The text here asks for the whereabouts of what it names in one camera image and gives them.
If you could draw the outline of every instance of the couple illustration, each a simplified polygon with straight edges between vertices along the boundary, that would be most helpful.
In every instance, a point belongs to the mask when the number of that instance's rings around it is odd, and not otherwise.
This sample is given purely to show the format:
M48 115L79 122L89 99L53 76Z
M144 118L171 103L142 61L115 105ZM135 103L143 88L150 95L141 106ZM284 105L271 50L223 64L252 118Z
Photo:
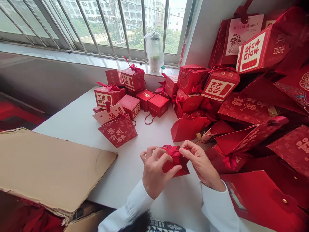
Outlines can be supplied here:
M238 54L239 47L243 45L245 41L241 39L240 35L234 34L233 38L231 39L231 42L232 46L229 49L229 53Z

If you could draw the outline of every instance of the window sill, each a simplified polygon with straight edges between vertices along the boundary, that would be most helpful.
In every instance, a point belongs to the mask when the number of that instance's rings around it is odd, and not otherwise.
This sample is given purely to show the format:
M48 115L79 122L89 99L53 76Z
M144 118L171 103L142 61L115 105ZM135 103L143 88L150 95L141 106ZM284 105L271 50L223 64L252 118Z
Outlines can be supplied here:
M129 67L126 61L113 60L109 58L94 57L89 55L67 53L62 51L52 51L47 49L32 48L26 46L18 46L14 44L0 43L0 52L13 53L22 56L31 56L41 59L48 59L60 62L76 63L83 65L90 65L95 67L102 67L108 69L126 69ZM150 71L148 64L134 63L138 68L145 71L146 74L152 76L161 76L161 73L165 73L168 76L177 76L179 74L179 69L166 67L161 69L160 72Z

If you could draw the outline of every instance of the hand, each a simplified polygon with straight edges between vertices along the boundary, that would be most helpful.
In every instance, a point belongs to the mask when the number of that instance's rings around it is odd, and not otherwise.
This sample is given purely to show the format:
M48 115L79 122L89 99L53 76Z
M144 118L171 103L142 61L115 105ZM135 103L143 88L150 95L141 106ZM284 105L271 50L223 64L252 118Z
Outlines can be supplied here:
M189 140L186 140L181 147L179 149L180 154L192 162L201 182L213 190L224 192L226 187L221 181L217 170L206 156L204 149Z
M174 166L167 173L162 172L166 162L173 162L173 158L166 154L166 150L158 147L148 147L147 151L141 153L144 163L143 185L148 195L155 200L165 188L169 180L182 167Z

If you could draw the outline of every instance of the white sleeve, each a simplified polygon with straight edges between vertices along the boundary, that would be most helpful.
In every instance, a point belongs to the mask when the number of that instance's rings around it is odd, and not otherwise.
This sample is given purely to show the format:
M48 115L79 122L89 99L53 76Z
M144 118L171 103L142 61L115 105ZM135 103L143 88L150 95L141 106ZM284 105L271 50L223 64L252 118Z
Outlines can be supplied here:
M225 192L218 192L201 183L201 189L204 202L202 212L210 222L210 232L239 232L240 219L227 187Z
M154 200L147 194L143 182L140 181L128 196L126 205L117 209L105 218L98 227L98 232L118 232L132 224L134 220L146 212Z

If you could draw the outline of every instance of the white table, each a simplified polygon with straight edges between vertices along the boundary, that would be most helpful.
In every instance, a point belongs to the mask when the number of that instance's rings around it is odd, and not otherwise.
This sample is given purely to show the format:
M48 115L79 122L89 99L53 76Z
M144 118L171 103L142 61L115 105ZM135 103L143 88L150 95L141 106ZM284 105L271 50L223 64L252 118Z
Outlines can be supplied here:
M37 133L69 140L103 150L118 152L118 158L109 168L89 196L89 200L112 208L120 208L126 202L135 185L142 178L143 163L140 153L149 146L173 145L170 129L177 117L170 106L151 125L145 125L148 113L140 111L135 118L138 136L115 148L98 130L100 124L92 117L96 106L95 87L38 126ZM153 218L180 224L195 232L208 231L208 220L201 212L199 179L188 163L189 175L173 178L151 207ZM271 231L243 220L249 228L243 231Z

